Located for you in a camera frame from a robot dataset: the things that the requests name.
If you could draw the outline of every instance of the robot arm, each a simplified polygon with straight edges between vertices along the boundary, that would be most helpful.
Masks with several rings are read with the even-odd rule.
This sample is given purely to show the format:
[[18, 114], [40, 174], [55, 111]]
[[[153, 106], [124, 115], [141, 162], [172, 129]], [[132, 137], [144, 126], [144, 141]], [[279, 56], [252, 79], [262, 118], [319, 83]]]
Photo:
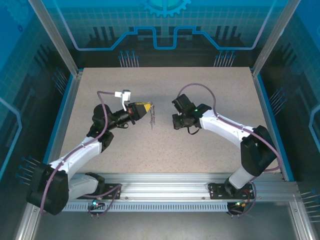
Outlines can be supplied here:
[[172, 101], [178, 114], [172, 115], [173, 127], [178, 130], [195, 126], [212, 131], [229, 140], [241, 150], [241, 166], [225, 181], [224, 188], [230, 197], [244, 187], [254, 177], [258, 177], [273, 162], [276, 155], [261, 141], [242, 131], [251, 130], [273, 146], [268, 130], [263, 126], [253, 128], [215, 115], [211, 107], [200, 104], [196, 107], [185, 94]]
[[[112, 129], [126, 129], [129, 126], [128, 122], [132, 122], [134, 125], [135, 121], [141, 119], [152, 107], [150, 103], [146, 102], [134, 102], [128, 106], [124, 105], [124, 102], [130, 100], [130, 94], [128, 95], [128, 92], [129, 91], [124, 90], [122, 94], [116, 95], [116, 97], [123, 96], [126, 99], [125, 101], [123, 101], [123, 97], [121, 99], [122, 106], [124, 106], [123, 109], [112, 113], [110, 108], [105, 105], [108, 115], [106, 131], [98, 139], [85, 145], [98, 137], [106, 124], [102, 105], [100, 104], [94, 108], [92, 117], [93, 125], [84, 140], [77, 146], [84, 147], [66, 159], [54, 175], [46, 194], [44, 202], [45, 211], [56, 215], [62, 211], [69, 200], [79, 198], [86, 194], [101, 195], [104, 193], [105, 180], [101, 176], [90, 172], [81, 178], [72, 179], [72, 177], [83, 165], [102, 153], [110, 145], [114, 138], [114, 135], [110, 132]], [[67, 155], [68, 154], [50, 164], [42, 163], [34, 169], [26, 197], [27, 202], [40, 207], [49, 177]]]

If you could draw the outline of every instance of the gear logo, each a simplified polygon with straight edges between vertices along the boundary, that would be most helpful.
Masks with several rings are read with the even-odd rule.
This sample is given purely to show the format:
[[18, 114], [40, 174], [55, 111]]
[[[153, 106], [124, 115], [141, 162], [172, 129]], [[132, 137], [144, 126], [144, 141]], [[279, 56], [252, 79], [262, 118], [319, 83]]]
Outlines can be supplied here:
[[142, 0], [142, 4], [150, 14], [166, 18], [168, 15], [173, 17], [174, 14], [180, 14], [180, 10], [187, 9], [186, 5], [191, 4], [191, 0]]
[[29, 16], [27, 0], [0, 0], [0, 7], [3, 6], [18, 24], [22, 24]]

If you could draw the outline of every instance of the blue light strip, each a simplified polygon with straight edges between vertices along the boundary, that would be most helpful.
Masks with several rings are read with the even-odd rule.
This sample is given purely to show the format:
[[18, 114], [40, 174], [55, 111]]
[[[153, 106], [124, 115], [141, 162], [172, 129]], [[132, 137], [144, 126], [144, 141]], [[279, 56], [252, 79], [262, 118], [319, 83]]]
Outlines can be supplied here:
[[311, 135], [313, 137], [313, 140], [316, 144], [316, 147], [318, 148], [318, 151], [320, 152], [320, 142], [319, 139], [317, 137], [317, 134], [314, 130], [314, 127], [312, 126], [312, 124], [314, 123], [314, 119], [315, 119], [315, 114], [320, 110], [320, 104], [318, 106], [316, 106], [314, 109], [312, 109], [311, 114], [310, 114], [310, 121], [309, 121], [309, 129], [311, 132]]
[[66, 105], [66, 101], [67, 101], [67, 97], [68, 97], [68, 94], [69, 94], [69, 91], [70, 91], [71, 83], [73, 82], [73, 80], [74, 80], [74, 76], [72, 74], [70, 74], [69, 81], [68, 81], [68, 84], [66, 85], [66, 88], [65, 88], [65, 91], [64, 91], [64, 95], [63, 95], [63, 98], [62, 98], [62, 101], [61, 101], [61, 105], [60, 105], [60, 108], [59, 108], [59, 111], [58, 111], [58, 115], [56, 116], [56, 119], [55, 119], [55, 123], [54, 123], [53, 129], [52, 129], [52, 134], [51, 134], [51, 137], [50, 137], [50, 140], [49, 140], [49, 143], [48, 143], [48, 146], [46, 148], [45, 155], [44, 155], [44, 158], [43, 158], [43, 163], [45, 163], [45, 164], [47, 164], [48, 161], [49, 161], [49, 155], [50, 155], [50, 152], [52, 150], [52, 147], [53, 147], [53, 144], [54, 144], [54, 140], [56, 138], [57, 130], [58, 130], [58, 127], [59, 127], [59, 124], [60, 124], [61, 116], [62, 116], [62, 112], [64, 111], [64, 108], [65, 108], [65, 105]]
[[284, 144], [282, 142], [282, 139], [281, 139], [281, 136], [280, 136], [280, 133], [279, 133], [279, 130], [278, 130], [278, 126], [277, 126], [277, 123], [276, 123], [276, 119], [275, 119], [275, 116], [274, 116], [274, 114], [272, 112], [272, 109], [271, 109], [271, 106], [270, 106], [270, 103], [269, 103], [269, 100], [268, 100], [268, 96], [267, 96], [267, 91], [265, 89], [265, 85], [264, 85], [264, 83], [262, 81], [260, 73], [258, 74], [257, 79], [259, 81], [259, 85], [260, 85], [260, 88], [261, 88], [263, 99], [265, 101], [265, 105], [266, 105], [266, 108], [267, 108], [267, 111], [268, 111], [268, 114], [269, 114], [269, 117], [270, 117], [272, 128], [274, 130], [275, 138], [276, 138], [276, 141], [277, 141], [278, 146], [279, 146], [280, 155], [282, 156], [283, 165], [285, 167], [285, 171], [286, 171], [286, 174], [288, 176], [288, 180], [289, 181], [294, 181], [295, 180], [294, 179], [294, 175], [292, 174], [291, 167], [290, 167], [290, 164], [289, 164], [289, 161], [288, 161], [288, 158], [287, 158], [287, 154], [286, 154], [286, 151], [285, 151], [285, 147], [284, 147]]
[[9, 148], [9, 151], [7, 152], [6, 156], [5, 156], [5, 159], [4, 159], [4, 162], [2, 164], [2, 167], [0, 169], [0, 181], [4, 175], [4, 172], [6, 170], [6, 167], [8, 165], [8, 162], [9, 162], [9, 159], [11, 157], [11, 154], [16, 146], [16, 143], [18, 141], [18, 138], [19, 138], [19, 135], [21, 133], [21, 130], [22, 130], [22, 122], [21, 122], [21, 117], [20, 117], [20, 113], [17, 109], [15, 109], [13, 106], [11, 106], [9, 103], [7, 103], [3, 98], [0, 97], [0, 102], [6, 106], [15, 116], [16, 116], [16, 120], [18, 122], [18, 129], [14, 135], [14, 138], [13, 138], [13, 141], [11, 143], [11, 146]]
[[173, 50], [177, 47], [177, 39], [178, 39], [178, 30], [181, 30], [181, 29], [190, 29], [192, 30], [192, 34], [194, 35], [203, 35], [213, 46], [216, 47], [216, 49], [218, 50], [247, 50], [247, 51], [250, 51], [250, 50], [253, 50], [257, 44], [258, 44], [258, 41], [260, 39], [260, 36], [262, 34], [262, 32], [264, 31], [264, 28], [268, 22], [268, 19], [276, 5], [276, 2], [277, 0], [274, 0], [270, 9], [269, 9], [269, 12], [267, 13], [264, 21], [263, 21], [263, 24], [261, 26], [261, 29], [259, 30], [259, 33], [258, 35], [256, 36], [256, 39], [253, 43], [253, 45], [251, 47], [231, 47], [231, 46], [219, 46], [211, 37], [210, 35], [206, 32], [206, 31], [198, 31], [196, 28], [196, 26], [192, 26], [192, 25], [185, 25], [185, 26], [176, 26], [174, 28], [174, 31], [173, 31], [173, 45], [172, 46], [158, 46], [157, 44], [157, 31], [155, 29], [155, 27], [153, 26], [134, 26], [133, 27], [133, 31], [127, 31], [125, 32], [124, 34], [121, 35], [121, 37], [118, 38], [118, 40], [111, 46], [111, 47], [85, 47], [85, 48], [80, 48], [78, 47], [77, 43], [76, 43], [76, 40], [74, 38], [74, 36], [72, 35], [71, 33], [71, 30], [64, 18], [64, 15], [62, 14], [60, 8], [58, 7], [58, 4], [57, 2], [54, 0], [54, 4], [56, 6], [56, 9], [58, 11], [58, 14], [60, 15], [61, 17], [61, 20], [64, 24], [64, 27], [66, 29], [66, 31], [68, 32], [69, 34], [69, 37], [71, 38], [71, 41], [75, 47], [75, 49], [77, 49], [78, 51], [112, 51], [116, 48], [116, 46], [118, 46], [119, 43], [121, 43], [121, 41], [126, 37], [126, 36], [130, 36], [130, 35], [138, 35], [138, 30], [151, 30], [152, 31], [152, 36], [153, 36], [153, 47], [157, 50]]

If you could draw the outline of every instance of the speckled tabletop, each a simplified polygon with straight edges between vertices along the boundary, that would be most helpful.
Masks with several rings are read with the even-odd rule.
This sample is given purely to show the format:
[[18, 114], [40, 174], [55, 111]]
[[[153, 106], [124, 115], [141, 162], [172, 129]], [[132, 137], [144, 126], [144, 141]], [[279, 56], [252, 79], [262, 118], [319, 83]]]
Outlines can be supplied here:
[[[240, 149], [219, 135], [200, 130], [174, 130], [172, 100], [189, 83], [207, 85], [216, 95], [217, 112], [239, 123], [266, 126], [248, 67], [85, 68], [62, 146], [61, 156], [77, 146], [92, 125], [93, 110], [100, 103], [97, 91], [131, 90], [131, 102], [153, 102], [155, 126], [150, 115], [114, 129], [114, 139], [102, 154], [79, 172], [95, 173], [231, 173], [241, 164]], [[209, 92], [199, 86], [184, 93], [199, 105], [212, 105]], [[122, 108], [120, 98], [103, 96], [112, 112]]]

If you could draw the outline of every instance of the metal spring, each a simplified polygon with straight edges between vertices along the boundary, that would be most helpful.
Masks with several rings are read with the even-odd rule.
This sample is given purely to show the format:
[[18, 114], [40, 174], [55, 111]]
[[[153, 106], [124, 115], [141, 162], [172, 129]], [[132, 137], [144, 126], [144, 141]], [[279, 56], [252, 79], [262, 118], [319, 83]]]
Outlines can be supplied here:
[[151, 108], [150, 108], [150, 125], [151, 125], [151, 130], [153, 130], [153, 127], [156, 124], [155, 105], [152, 102], [149, 102], [149, 104], [151, 104]]

